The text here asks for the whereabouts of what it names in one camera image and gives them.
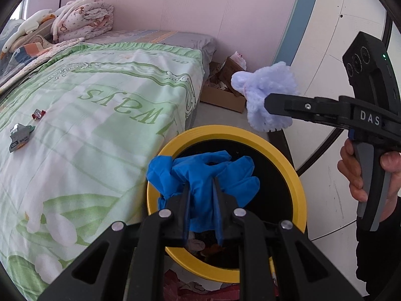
screw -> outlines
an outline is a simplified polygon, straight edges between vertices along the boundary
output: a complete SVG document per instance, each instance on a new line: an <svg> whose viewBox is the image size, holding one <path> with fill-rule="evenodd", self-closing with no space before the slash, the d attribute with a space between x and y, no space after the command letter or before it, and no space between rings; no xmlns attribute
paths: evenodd
<svg viewBox="0 0 401 301"><path fill-rule="evenodd" d="M171 210L169 210L169 209L167 209L167 208L162 209L161 211L159 211L159 216L160 216L161 218L170 217L170 216L171 216Z"/></svg>
<svg viewBox="0 0 401 301"><path fill-rule="evenodd" d="M112 224L112 230L113 231L121 231L124 228L124 223L123 222L114 222Z"/></svg>
<svg viewBox="0 0 401 301"><path fill-rule="evenodd" d="M235 208L234 215L237 217L244 217L247 214L247 211L243 208Z"/></svg>
<svg viewBox="0 0 401 301"><path fill-rule="evenodd" d="M291 221L285 220L281 222L281 227L285 230L290 230L293 227L293 224Z"/></svg>

rolled blanket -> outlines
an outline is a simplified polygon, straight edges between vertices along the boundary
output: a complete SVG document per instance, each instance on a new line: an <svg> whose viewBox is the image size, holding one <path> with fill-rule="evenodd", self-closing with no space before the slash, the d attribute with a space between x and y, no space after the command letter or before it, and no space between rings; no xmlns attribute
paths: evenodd
<svg viewBox="0 0 401 301"><path fill-rule="evenodd" d="M103 0L69 2L53 23L53 40L94 38L111 30L113 22L114 7Z"/></svg>

white goose plush toy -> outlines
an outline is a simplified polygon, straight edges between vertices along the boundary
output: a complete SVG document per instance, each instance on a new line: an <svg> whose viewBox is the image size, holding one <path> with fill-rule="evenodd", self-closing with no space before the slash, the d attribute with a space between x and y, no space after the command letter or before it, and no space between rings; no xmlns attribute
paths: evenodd
<svg viewBox="0 0 401 301"><path fill-rule="evenodd" d="M5 54L9 51L12 44L19 37L32 33L33 31L37 30L43 22L55 17L56 17L55 15L51 14L51 9L44 9L35 12L31 17L25 20L18 27L18 30L13 35L11 35L11 37L6 41L0 54L0 60L3 59Z"/></svg>

camera lens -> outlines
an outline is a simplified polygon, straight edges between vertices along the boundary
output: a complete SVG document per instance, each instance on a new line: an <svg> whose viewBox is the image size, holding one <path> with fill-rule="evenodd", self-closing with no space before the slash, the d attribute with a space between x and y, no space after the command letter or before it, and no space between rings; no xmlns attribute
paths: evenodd
<svg viewBox="0 0 401 301"><path fill-rule="evenodd" d="M362 71L362 63L360 62L360 58L358 54L354 54L352 57L352 63L354 65L354 69L357 73L360 73Z"/></svg>
<svg viewBox="0 0 401 301"><path fill-rule="evenodd" d="M370 61L370 55L369 55L369 51L368 51L368 49L367 49L366 47L363 46L363 47L360 49L360 55L362 56L363 62L365 62L366 64L368 64L369 61Z"/></svg>
<svg viewBox="0 0 401 301"><path fill-rule="evenodd" d="M348 76L352 77L354 75L354 69L352 69L352 65L350 63L347 63L347 72Z"/></svg>

red candy wrapper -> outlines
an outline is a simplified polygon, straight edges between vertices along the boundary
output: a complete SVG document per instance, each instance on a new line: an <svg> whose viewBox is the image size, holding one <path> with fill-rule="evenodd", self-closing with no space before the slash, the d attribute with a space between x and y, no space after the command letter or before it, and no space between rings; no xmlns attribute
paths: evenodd
<svg viewBox="0 0 401 301"><path fill-rule="evenodd" d="M40 120L46 114L45 111L39 111L38 109L33 112L32 117L34 120Z"/></svg>

